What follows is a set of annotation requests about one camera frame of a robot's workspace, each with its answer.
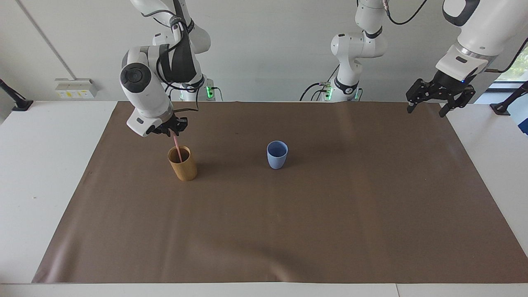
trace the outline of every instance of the cable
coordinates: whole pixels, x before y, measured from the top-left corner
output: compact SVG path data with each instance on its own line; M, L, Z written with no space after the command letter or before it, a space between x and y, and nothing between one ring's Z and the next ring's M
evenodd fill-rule
M220 98L222 98L222 102L224 102L224 96L222 95L222 90L219 87L212 87L211 90L220 91Z
M517 60L517 58L519 57L519 55L521 55L521 53L523 52L524 50L524 47L526 46L526 44L528 43L528 38L526 38L523 42L523 45L521 46L521 48L519 49L519 51L517 52L517 54L515 55L515 57L513 58L512 62L510 63L510 65L504 69L504 70L498 70L498 69L486 69L485 72L491 72L491 73L505 73L507 72L512 66L513 64L515 63L515 61Z
M174 91L175 89L172 89L169 93L168 93L168 98L172 101L172 91Z
M332 76L334 76L334 74L337 72L337 70L339 69L339 64L337 65L337 67L335 68L334 72L332 72L332 74L330 75L330 77L326 80L326 82L330 82L330 79L332 78ZM319 93L319 95L317 96L317 100L315 101L319 101L319 97L321 96L322 93Z
M312 95L312 98L310 99L310 101L314 101L314 97L315 97L315 94L319 93L319 96L321 95L321 93L324 93L325 91L324 90L320 90L320 91L315 91L315 93Z
M177 109L174 111L174 113L182 113L182 112L199 112L200 111L200 108L198 106L198 94L200 93L200 89L196 89L196 109L194 108L182 108L182 109Z
M14 92L15 92L15 94L17 94L17 95L18 95L18 96L19 96L20 98L22 98L22 99L24 99L24 100L27 100L27 99L26 99L26 97L24 97L24 96L20 95L20 93L19 93L19 92L15 91L15 90L13 90L13 91L14 91Z
M149 13L149 14L143 14L143 13L141 13L141 15L144 16L144 17L149 17L149 16L153 16L153 15L155 15L155 14L163 13L163 12L168 13L168 14L170 14L170 15L172 15L172 16L176 16L172 11L168 11L168 10L158 10L158 11L151 12L151 13Z
M357 102L361 102L361 98L362 97L363 97L363 89L359 88L359 89L357 89L357 92L356 92Z
M170 53L171 51L173 51L178 45L174 45L173 47L171 48L168 48L163 54L166 54L166 53ZM177 87L175 85L173 85L172 83L168 82L167 80L165 80L165 78L163 78L163 76L161 75L161 72L159 71L159 64L161 63L161 54L159 55L157 61L156 61L156 72L158 74L158 77L162 80L162 82L164 82L166 85L167 85L167 88L165 89L165 92L167 92L166 90L168 90L169 87L173 88L173 89L176 89L176 90L180 90L180 91L196 91L198 88L187 88L187 89L184 89L184 88L180 88L180 87Z
M320 86L320 83L316 82L316 83L312 84L311 86L309 86L308 88L306 88L306 90L304 91L303 95L300 97L299 101L303 101L304 95L306 95L306 93L308 93L308 91L310 91L311 88L316 87L316 86Z
M428 1L428 0L423 0L422 5L420 5L420 7L418 8L418 10L416 10L416 12L412 15L412 17L411 17L410 19L406 20L406 21L403 22L403 23L398 23L398 22L396 22L395 20L392 19L392 17L391 17L391 11L390 11L388 5L387 5L387 7L386 7L386 8L387 8L387 9L386 9L386 11L387 11L387 16L389 17L389 19L391 20L391 22L392 22L393 24L395 24L395 25L405 25L405 24L409 23L410 21L412 21L412 20L414 19L414 17L420 12L420 10L422 10L423 6L427 3L427 1Z
M158 21L158 19L157 19L157 18L154 18L154 21L158 22L158 24L162 25L163 27L167 27L167 28L170 28L170 26L167 26L167 25L165 25L164 23L162 23L162 22Z

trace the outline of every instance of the blue cup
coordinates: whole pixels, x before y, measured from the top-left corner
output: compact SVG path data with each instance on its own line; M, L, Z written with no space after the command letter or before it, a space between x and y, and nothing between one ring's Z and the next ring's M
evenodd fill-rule
M282 141L268 144L268 163L271 168L279 170L284 166L288 156L288 146Z

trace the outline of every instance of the white wall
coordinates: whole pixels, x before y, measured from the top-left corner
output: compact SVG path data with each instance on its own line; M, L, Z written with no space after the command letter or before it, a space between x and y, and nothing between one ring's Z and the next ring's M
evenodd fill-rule
M11 113L11 108L15 104L4 91L0 90L0 124L4 122L7 116Z
M212 48L199 55L205 74L226 100L298 100L311 83L326 80L337 65L330 42L337 33L359 31L355 1L188 0L196 23L211 35ZM392 15L407 19L421 0L391 1ZM149 45L162 29L142 18L129 0L22 0L73 73L101 89L97 100L125 100L119 85L121 59L136 45ZM436 62L459 29L447 23L442 1L430 1L409 25L385 22L387 54L363 60L363 100L405 101L418 77L431 79ZM55 78L68 73L31 26L15 0L0 1L0 77L34 99L56 99ZM495 67L508 64L525 29L508 44ZM483 92L497 75L482 75Z

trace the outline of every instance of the black mount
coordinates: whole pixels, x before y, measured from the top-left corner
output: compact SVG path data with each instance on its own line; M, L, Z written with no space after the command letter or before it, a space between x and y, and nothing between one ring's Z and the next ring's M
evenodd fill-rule
M16 106L11 109L14 112L25 112L33 104L33 100L27 100L17 91L8 86L2 79L0 79L0 88L2 88L16 103Z
M409 102L407 112L411 114L419 103L432 99L447 101L438 113L442 118L455 108L466 107L476 93L473 86L469 84L473 78L475 76L460 82L438 71L431 82L425 82L421 78L417 79L407 91Z
M519 89L511 94L504 102L498 104L490 104L495 114L500 116L509 116L508 107L520 97L528 93L528 81L523 83Z

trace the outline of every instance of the pink straw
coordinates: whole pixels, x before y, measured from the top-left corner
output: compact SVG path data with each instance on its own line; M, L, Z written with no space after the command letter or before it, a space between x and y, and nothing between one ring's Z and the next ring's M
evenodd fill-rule
M180 146L178 145L178 138L176 137L176 134L172 132L172 137L174 138L174 144L176 144L176 150L178 151L178 157L180 157L180 163L183 163L182 154L180 152Z

